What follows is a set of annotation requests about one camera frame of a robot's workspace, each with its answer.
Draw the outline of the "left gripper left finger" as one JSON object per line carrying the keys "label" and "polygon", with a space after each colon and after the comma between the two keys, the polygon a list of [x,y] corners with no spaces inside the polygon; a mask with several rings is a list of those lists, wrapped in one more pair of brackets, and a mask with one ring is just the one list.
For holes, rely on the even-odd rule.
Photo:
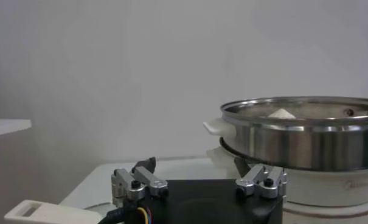
{"label": "left gripper left finger", "polygon": [[116,169],[111,175],[112,203],[121,207],[124,201],[138,202],[146,197],[166,199],[168,182],[154,175],[156,158],[138,161],[130,171]]}

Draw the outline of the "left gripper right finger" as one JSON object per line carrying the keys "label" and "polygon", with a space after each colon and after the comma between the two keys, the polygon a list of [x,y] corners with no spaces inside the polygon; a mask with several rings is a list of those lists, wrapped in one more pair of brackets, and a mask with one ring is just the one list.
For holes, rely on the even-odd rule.
{"label": "left gripper right finger", "polygon": [[237,198],[245,200],[257,191],[265,199],[278,196],[286,199],[287,172],[284,168],[249,163],[239,157],[234,158],[234,163],[240,174],[235,181]]}

